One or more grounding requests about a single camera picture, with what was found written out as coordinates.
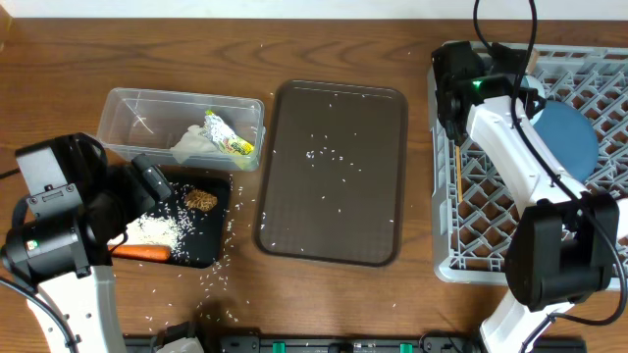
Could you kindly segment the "brown food scrap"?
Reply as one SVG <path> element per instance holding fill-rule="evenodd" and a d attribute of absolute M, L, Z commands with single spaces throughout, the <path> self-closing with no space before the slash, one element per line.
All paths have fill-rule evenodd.
<path fill-rule="evenodd" d="M 184 198 L 184 204 L 190 210 L 207 213 L 218 204 L 218 198 L 209 192 L 192 189 Z"/>

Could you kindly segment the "white napkin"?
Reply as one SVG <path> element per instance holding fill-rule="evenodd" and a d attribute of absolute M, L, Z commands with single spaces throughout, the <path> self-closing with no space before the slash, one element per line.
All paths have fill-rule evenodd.
<path fill-rule="evenodd" d="M 189 126 L 181 140 L 174 147 L 170 148 L 173 157 L 179 164 L 182 164 L 191 156 L 218 151 L 214 143 L 204 135 L 205 132 L 206 129 L 203 126 Z"/>

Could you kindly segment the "orange carrot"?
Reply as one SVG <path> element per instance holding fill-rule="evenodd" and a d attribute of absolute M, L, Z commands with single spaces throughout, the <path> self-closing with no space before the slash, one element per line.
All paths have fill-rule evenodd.
<path fill-rule="evenodd" d="M 165 263 L 171 257 L 171 249 L 164 245 L 121 245 L 110 250 L 113 257 L 139 261 Z"/>

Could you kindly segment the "green yellow snack wrapper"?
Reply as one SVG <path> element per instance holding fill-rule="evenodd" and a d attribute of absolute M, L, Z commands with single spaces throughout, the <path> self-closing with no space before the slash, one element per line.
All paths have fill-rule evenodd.
<path fill-rule="evenodd" d="M 211 110 L 205 112 L 202 135 L 212 142 L 222 153 L 248 156 L 254 146 L 235 133 L 223 119 Z"/>

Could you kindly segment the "wooden chopstick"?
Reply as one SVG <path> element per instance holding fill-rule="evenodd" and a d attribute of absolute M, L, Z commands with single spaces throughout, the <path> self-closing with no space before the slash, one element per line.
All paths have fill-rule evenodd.
<path fill-rule="evenodd" d="M 460 204 L 463 201 L 463 189 L 462 189 L 462 161 L 460 147 L 455 145 L 455 167 L 456 167 L 456 195 L 457 203 Z"/>

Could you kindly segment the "dark blue plate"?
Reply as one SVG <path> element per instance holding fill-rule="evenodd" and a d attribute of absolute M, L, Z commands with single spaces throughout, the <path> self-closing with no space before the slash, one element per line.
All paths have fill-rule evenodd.
<path fill-rule="evenodd" d="M 598 138 L 580 112 L 562 102 L 548 101 L 534 129 L 575 179 L 584 183 L 593 174 L 599 157 Z"/>

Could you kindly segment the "light blue rice bowl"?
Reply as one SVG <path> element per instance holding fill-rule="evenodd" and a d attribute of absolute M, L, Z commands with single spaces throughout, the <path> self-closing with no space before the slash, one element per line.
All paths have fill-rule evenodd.
<path fill-rule="evenodd" d="M 534 112 L 535 115 L 530 118 L 530 123 L 532 125 L 535 125 L 539 119 L 541 118 L 542 112 L 545 108 L 545 104 L 547 103 L 547 99 L 546 99 L 546 93 L 544 90 L 544 87 L 542 85 L 542 83 L 535 78 L 534 76 L 530 76 L 530 75 L 525 75 L 522 79 L 522 83 L 521 86 L 524 88 L 530 88 L 530 89 L 534 89 L 537 91 L 538 96 L 540 97 L 541 101 L 540 102 L 536 102 L 534 105 Z"/>

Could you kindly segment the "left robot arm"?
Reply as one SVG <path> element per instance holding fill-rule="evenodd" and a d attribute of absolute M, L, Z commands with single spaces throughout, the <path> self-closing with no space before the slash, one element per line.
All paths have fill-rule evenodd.
<path fill-rule="evenodd" d="M 28 188 L 16 205 L 1 260 L 7 286 L 26 298 L 53 352 L 124 352 L 110 240 L 174 192 L 140 154 L 110 166 L 84 133 L 16 152 Z"/>

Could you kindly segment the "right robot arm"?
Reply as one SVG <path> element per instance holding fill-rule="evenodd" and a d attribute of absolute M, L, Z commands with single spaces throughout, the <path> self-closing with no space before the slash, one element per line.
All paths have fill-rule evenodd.
<path fill-rule="evenodd" d="M 513 198 L 518 226 L 505 254 L 508 290 L 480 326 L 478 349 L 528 352 L 558 319 L 593 293 L 620 280 L 620 297 L 606 319 L 627 307 L 626 270 L 615 243 L 627 233 L 627 202 L 593 194 L 551 152 L 536 127 L 549 116 L 549 100 L 527 67 L 533 50 L 494 43 L 483 58 L 468 41 L 432 54 L 436 123 L 461 145 L 475 142 Z"/>

